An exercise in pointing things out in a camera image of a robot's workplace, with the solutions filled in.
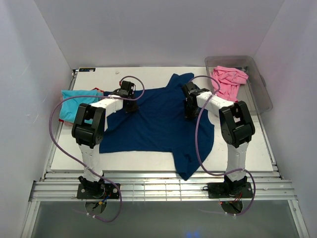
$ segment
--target blue cloth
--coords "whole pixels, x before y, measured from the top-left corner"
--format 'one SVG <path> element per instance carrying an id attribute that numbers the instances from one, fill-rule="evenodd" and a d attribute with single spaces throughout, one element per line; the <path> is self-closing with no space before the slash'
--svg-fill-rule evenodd
<path id="1" fill-rule="evenodd" d="M 185 119 L 185 97 L 181 87 L 193 77 L 192 73 L 174 74 L 165 88 L 145 91 L 137 102 L 137 112 L 120 110 L 111 114 L 107 118 L 108 129 L 100 144 L 100 153 L 134 150 L 172 152 L 176 171 L 187 180 L 198 169 L 199 162 L 195 150 L 196 119 Z M 135 92 L 136 97 L 140 94 L 141 91 Z M 213 134 L 214 125 L 205 110 L 198 131 L 202 160 L 212 149 Z"/>
<path id="2" fill-rule="evenodd" d="M 86 90 L 62 90 L 61 94 L 63 96 L 63 99 L 66 99 L 66 98 L 69 98 L 72 96 L 80 96 L 80 95 L 103 96 L 103 93 L 98 92 L 96 89 L 90 90 L 90 91 L 86 91 Z M 64 121 L 68 121 L 68 122 L 73 123 L 75 121 L 78 106 L 81 103 L 87 103 L 87 104 L 95 103 L 95 102 L 98 102 L 99 99 L 100 98 L 73 98 L 73 99 L 67 100 L 61 106 L 59 118 L 64 120 Z"/>

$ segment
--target metal frame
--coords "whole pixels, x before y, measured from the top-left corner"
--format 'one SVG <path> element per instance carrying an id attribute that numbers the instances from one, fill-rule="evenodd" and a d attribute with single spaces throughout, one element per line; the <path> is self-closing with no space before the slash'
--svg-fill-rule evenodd
<path id="1" fill-rule="evenodd" d="M 69 89 L 72 89 L 78 70 L 73 73 Z M 273 172 L 254 172 L 252 175 L 256 181 L 255 200 L 287 200 L 293 215 L 293 219 L 301 238 L 309 237 L 305 223 L 300 212 L 297 196 L 290 180 L 281 179 L 272 155 L 267 134 L 263 127 L 261 116 L 258 115 L 268 152 L 271 157 Z M 57 126 L 55 137 L 61 132 L 62 122 Z M 56 147 L 51 145 L 47 157 L 46 170 L 40 182 L 34 182 L 30 204 L 25 221 L 23 238 L 30 238 L 35 225 L 41 201 L 82 201 L 76 199 L 78 177 L 82 171 L 55 172 L 51 165 Z M 219 201 L 209 199 L 207 192 L 202 191 L 207 182 L 222 182 L 223 177 L 213 177 L 204 172 L 196 172 L 192 177 L 184 181 L 176 173 L 133 173 L 133 172 L 108 172 L 104 171 L 105 177 L 121 184 L 123 201 Z"/>

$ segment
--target small black label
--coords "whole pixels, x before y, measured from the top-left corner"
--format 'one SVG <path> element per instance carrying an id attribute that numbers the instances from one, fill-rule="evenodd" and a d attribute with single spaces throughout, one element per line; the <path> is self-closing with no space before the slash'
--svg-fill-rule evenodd
<path id="1" fill-rule="evenodd" d="M 95 72 L 96 68 L 80 68 L 79 72 Z"/>

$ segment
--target black mounting plate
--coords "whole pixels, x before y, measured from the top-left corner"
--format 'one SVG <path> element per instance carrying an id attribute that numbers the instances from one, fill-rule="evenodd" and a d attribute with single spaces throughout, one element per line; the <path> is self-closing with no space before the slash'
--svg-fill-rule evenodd
<path id="1" fill-rule="evenodd" d="M 224 191 L 224 183 L 222 182 L 209 182 L 207 184 L 208 187 L 208 198 L 228 198 L 228 195 L 220 192 Z M 251 188 L 251 184 L 249 182 L 246 183 L 246 186 L 241 189 L 242 197 L 241 198 L 252 198 L 253 191 Z"/>
<path id="2" fill-rule="evenodd" d="M 77 198 L 78 199 L 104 199 L 107 196 L 109 196 L 108 199 L 118 199 L 119 196 L 119 192 L 117 191 L 116 193 L 113 192 L 113 190 L 115 189 L 115 186 L 111 183 L 105 183 L 105 192 L 106 195 L 103 195 L 101 197 L 94 197 L 92 196 L 88 191 L 86 191 L 84 189 L 84 186 L 82 184 L 78 185 L 78 190 L 77 190 Z"/>

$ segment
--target white table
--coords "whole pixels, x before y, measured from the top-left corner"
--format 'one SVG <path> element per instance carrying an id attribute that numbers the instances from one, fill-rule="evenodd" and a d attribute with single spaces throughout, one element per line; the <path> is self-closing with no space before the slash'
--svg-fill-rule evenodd
<path id="1" fill-rule="evenodd" d="M 112 67 L 96 68 L 95 72 L 79 72 L 75 81 L 74 90 L 91 90 L 95 87 L 105 91 L 112 91 L 119 87 L 119 80 L 126 75 L 133 75 L 141 79 L 146 89 L 165 87 L 173 73 L 184 74 L 192 72 L 194 75 L 206 75 L 205 67 Z M 134 79 L 137 90 L 141 84 Z M 195 84 L 200 88 L 209 88 L 208 79 L 195 79 Z M 209 114 L 210 121 L 214 124 L 214 145 L 211 153 L 204 161 L 204 165 L 211 171 L 224 171 L 227 166 L 227 144 L 224 142 L 219 119 Z M 257 116 L 252 116 L 256 133 L 250 142 L 246 169 L 252 172 L 273 171 L 271 160 L 263 132 Z M 71 136 L 71 127 L 62 126 L 58 143 L 70 154 L 82 160 L 81 152 L 75 139 Z M 129 172 L 174 172 L 172 153 L 168 152 L 116 152 L 101 154 L 101 165 L 104 171 L 129 171 Z M 56 149 L 51 166 L 52 171 L 82 171 L 83 167 Z"/>

